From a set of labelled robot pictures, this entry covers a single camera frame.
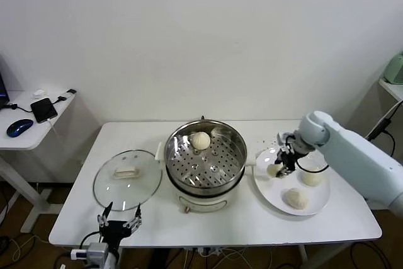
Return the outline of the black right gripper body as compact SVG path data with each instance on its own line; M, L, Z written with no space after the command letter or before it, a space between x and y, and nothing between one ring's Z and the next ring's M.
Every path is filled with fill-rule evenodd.
M283 163L284 171L295 171L296 157L293 152L281 151L280 158Z

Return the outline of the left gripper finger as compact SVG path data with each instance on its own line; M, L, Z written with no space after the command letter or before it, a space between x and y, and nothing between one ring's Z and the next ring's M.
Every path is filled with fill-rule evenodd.
M107 207L105 207L103 213L97 216L98 225L104 227L108 225L108 216L111 212L113 202L110 202Z
M135 215L134 218L131 219L130 221L127 221L126 223L124 223L124 227L127 229L138 229L141 224L142 224L142 218L141 218L141 208L140 208L141 204L139 203L136 211L135 211Z

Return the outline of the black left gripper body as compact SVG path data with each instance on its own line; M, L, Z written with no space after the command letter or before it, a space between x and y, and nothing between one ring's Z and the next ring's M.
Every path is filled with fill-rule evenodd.
M110 220L107 226L100 228L101 242L109 247L119 247L123 239L132 235L131 228L126 226L126 222L121 220Z

